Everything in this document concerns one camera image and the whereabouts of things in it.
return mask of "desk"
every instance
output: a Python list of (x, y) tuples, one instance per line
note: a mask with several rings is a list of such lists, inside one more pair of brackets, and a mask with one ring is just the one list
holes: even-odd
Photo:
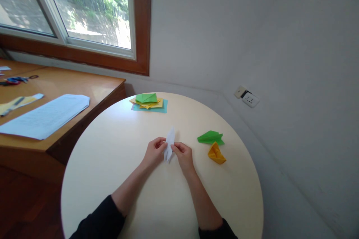
[[(263, 199), (255, 166), (231, 126), (207, 106), (184, 96), (157, 93), (168, 100), (167, 114), (132, 111), (129, 100), (102, 112), (79, 138), (66, 167), (61, 193), (65, 237), (111, 194), (141, 162), (147, 144), (166, 137), (193, 149), (193, 161), (219, 213), (238, 238), (261, 238)], [(218, 165), (197, 137), (209, 130), (223, 133), (220, 146), (227, 161)], [(121, 238), (198, 238), (191, 194), (176, 156), (150, 175), (126, 219)]]
[(0, 74), (5, 75), (5, 76), (1, 76), (0, 79), (7, 78), (7, 77), (15, 77), (21, 73), (46, 68), (46, 66), (43, 66), (43, 65), (35, 65), (35, 64), (31, 64), (31, 63), (19, 63), (16, 61), (5, 60), (5, 59), (1, 59), (1, 58), (0, 58), (0, 66), (8, 66), (11, 68), (11, 70), (0, 71)]
[(16, 86), (0, 86), (0, 103), (18, 96), (43, 93), (45, 97), (10, 112), (0, 118), (0, 125), (31, 111), (63, 94), (83, 94), (90, 97), (88, 108), (45, 140), (0, 134), (0, 165), (34, 176), (45, 181), (61, 182), (65, 165), (77, 142), (89, 123), (103, 110), (126, 97), (124, 79), (106, 77), (67, 69), (2, 60), (2, 65), (27, 72), (16, 74), (39, 78)]

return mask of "wooden desk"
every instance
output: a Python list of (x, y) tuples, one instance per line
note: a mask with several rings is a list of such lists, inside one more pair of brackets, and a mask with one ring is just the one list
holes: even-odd
[[(10, 67), (8, 61), (1, 64)], [(23, 63), (16, 62), (21, 69)], [(0, 165), (51, 182), (61, 182), (65, 165), (78, 138), (103, 110), (126, 97), (125, 80), (55, 67), (43, 67), (17, 74), (39, 78), (16, 86), (0, 86), (0, 103), (18, 96), (43, 93), (45, 97), (0, 118), (0, 125), (31, 111), (63, 94), (90, 97), (88, 108), (45, 140), (0, 134)]]
[(19, 63), (16, 61), (10, 61), (1, 58), (0, 58), (0, 66), (8, 66), (11, 68), (11, 70), (0, 71), (0, 74), (5, 75), (5, 76), (1, 76), (0, 79), (7, 77), (14, 77), (21, 73), (46, 68), (46, 66), (43, 65), (35, 65), (31, 63)]

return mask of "electrical outlet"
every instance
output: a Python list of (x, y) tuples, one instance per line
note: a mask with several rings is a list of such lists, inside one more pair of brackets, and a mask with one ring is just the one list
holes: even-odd
[(234, 95), (239, 99), (244, 94), (245, 91), (246, 91), (245, 87), (239, 86), (239, 88), (236, 90)]
[(258, 97), (254, 96), (252, 93), (246, 93), (246, 95), (243, 96), (242, 101), (249, 105), (251, 108), (255, 107), (259, 103)]

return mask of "wooden window frame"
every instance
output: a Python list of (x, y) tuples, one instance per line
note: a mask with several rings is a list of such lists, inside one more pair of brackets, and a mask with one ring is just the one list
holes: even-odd
[(150, 75), (151, 0), (134, 0), (136, 61), (52, 43), (0, 34), (3, 49)]

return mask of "floor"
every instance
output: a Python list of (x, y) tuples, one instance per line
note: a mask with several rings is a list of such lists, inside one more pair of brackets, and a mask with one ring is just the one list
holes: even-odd
[(61, 186), (0, 166), (0, 238), (63, 239)]

